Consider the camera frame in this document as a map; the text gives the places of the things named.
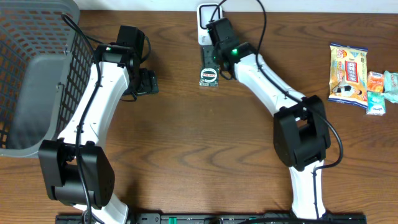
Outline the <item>dark green round-label packet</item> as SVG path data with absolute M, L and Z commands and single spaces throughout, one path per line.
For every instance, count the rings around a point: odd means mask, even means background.
M 200 72 L 200 86 L 217 87 L 219 81 L 218 68 L 203 68 Z

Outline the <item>large yellow snack bag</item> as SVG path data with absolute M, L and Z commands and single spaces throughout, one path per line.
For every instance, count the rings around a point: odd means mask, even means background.
M 367 54 L 367 48 L 330 44 L 330 102 L 368 107 Z

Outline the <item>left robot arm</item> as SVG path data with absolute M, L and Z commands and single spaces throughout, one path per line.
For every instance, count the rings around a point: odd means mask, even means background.
M 56 223 L 127 223 L 128 205 L 114 193 L 115 173 L 104 152 L 119 101 L 159 92 L 153 70 L 142 68 L 149 38 L 137 27 L 121 26 L 118 38 L 93 52 L 90 80 L 74 115 L 56 140 L 38 151 L 49 199 L 81 210 L 58 215 Z

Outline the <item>green white packet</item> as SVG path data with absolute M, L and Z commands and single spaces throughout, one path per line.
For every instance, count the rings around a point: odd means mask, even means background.
M 368 108 L 366 114 L 383 116 L 386 113 L 385 97 L 382 93 L 367 92 Z

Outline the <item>light blue small packet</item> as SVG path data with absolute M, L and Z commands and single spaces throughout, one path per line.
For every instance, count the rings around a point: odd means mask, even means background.
M 391 73 L 387 70 L 384 72 L 385 80 L 384 80 L 384 97 L 391 103 L 397 103 L 397 73 Z

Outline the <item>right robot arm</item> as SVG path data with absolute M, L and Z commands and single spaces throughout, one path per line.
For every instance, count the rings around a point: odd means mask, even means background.
M 291 176 L 293 214 L 312 220 L 325 217 L 319 168 L 330 147 L 330 135 L 321 118 L 304 105 L 324 114 L 322 100 L 316 95 L 306 97 L 286 84 L 253 45 L 239 41 L 227 18 L 207 23 L 206 29 L 214 60 L 248 87 L 273 117 L 274 149 Z

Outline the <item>orange small packet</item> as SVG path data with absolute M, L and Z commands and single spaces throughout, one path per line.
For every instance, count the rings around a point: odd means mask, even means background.
M 370 71 L 368 73 L 367 90 L 375 93 L 384 92 L 385 75 Z

